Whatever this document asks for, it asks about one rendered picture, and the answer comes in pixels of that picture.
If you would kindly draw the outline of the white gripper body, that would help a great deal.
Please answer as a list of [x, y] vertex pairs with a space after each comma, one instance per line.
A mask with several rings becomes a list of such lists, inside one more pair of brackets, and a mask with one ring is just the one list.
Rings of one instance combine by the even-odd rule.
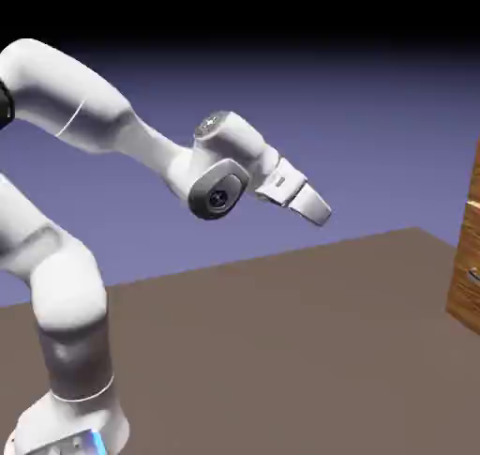
[[289, 209], [307, 221], [323, 226], [332, 214], [330, 205], [322, 196], [306, 183], [293, 197]]

